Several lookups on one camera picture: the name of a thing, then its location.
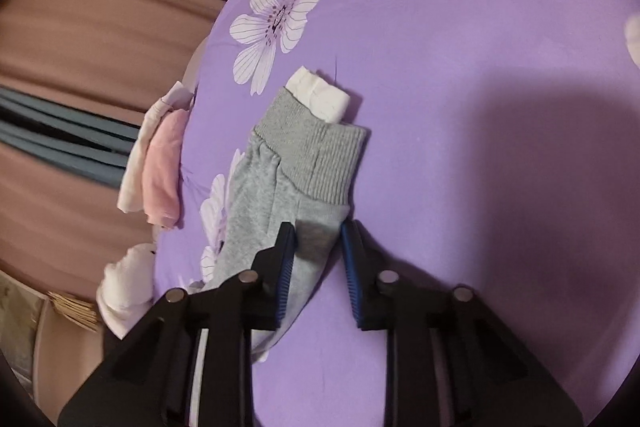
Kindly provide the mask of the grey knit sweatshirt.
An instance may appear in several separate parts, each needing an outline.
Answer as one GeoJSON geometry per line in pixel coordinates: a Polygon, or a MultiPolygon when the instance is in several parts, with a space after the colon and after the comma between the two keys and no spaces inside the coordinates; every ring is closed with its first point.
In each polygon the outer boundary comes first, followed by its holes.
{"type": "Polygon", "coordinates": [[[284,222],[294,225],[297,249],[280,329],[254,331],[252,353],[271,349],[308,303],[326,269],[366,143],[366,129],[328,124],[279,91],[248,139],[232,173],[224,243],[206,288],[250,269],[258,251],[271,247],[284,222]]]}

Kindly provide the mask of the brown pleated curtain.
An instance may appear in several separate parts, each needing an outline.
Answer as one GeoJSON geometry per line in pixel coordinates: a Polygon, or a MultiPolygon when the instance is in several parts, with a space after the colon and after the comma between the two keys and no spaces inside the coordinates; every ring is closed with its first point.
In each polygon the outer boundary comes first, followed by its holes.
{"type": "MultiPolygon", "coordinates": [[[[226,0],[1,0],[1,83],[127,124],[179,80],[226,0]]],[[[1,266],[92,298],[105,265],[149,242],[117,187],[1,149],[1,266]]]]}

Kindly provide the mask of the white folded cloth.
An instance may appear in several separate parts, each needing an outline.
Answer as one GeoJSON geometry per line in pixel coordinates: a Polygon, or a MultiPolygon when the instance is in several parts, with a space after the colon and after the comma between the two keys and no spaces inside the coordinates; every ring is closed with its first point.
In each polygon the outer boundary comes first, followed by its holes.
{"type": "Polygon", "coordinates": [[[350,96],[302,66],[286,82],[285,89],[314,117],[327,124],[339,124],[348,109],[350,96]]]}

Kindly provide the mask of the purple floral bed sheet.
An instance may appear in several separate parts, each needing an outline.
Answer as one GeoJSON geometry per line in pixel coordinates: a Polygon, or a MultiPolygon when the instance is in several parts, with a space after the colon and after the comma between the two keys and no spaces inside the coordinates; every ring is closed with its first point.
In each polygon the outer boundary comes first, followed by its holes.
{"type": "Polygon", "coordinates": [[[639,0],[228,0],[159,293],[201,278],[200,213],[299,67],[369,132],[352,198],[375,242],[476,289],[595,418],[639,355],[639,0]]]}

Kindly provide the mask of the teal pleated curtain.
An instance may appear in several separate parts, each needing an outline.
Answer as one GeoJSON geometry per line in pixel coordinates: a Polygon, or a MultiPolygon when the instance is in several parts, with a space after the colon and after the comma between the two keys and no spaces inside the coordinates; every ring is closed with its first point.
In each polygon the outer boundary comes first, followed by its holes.
{"type": "Polygon", "coordinates": [[[119,187],[139,132],[135,124],[1,89],[1,142],[46,164],[119,187]]]}

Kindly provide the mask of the stack of tan papers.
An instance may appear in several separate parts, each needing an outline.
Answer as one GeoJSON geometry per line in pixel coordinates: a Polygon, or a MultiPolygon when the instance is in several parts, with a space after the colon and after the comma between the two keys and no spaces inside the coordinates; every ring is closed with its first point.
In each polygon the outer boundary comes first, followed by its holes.
{"type": "Polygon", "coordinates": [[[57,314],[89,332],[96,333],[101,325],[98,309],[94,303],[64,293],[48,292],[51,305],[57,314]]]}

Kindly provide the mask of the white plush blanket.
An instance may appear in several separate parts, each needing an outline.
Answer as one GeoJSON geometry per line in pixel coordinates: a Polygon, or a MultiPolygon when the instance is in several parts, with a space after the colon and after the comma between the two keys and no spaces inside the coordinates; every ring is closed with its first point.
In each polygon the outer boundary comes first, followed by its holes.
{"type": "Polygon", "coordinates": [[[124,338],[152,307],[155,246],[143,243],[104,269],[96,290],[96,304],[106,327],[124,338]]]}

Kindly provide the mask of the pink and cream folded garment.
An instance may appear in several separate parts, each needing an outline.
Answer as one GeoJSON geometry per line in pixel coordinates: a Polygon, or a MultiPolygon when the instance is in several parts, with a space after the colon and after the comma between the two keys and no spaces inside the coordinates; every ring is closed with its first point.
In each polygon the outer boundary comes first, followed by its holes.
{"type": "Polygon", "coordinates": [[[142,211],[153,227],[173,228],[180,217],[180,157],[193,92],[176,82],[144,114],[129,154],[116,206],[142,211]]]}

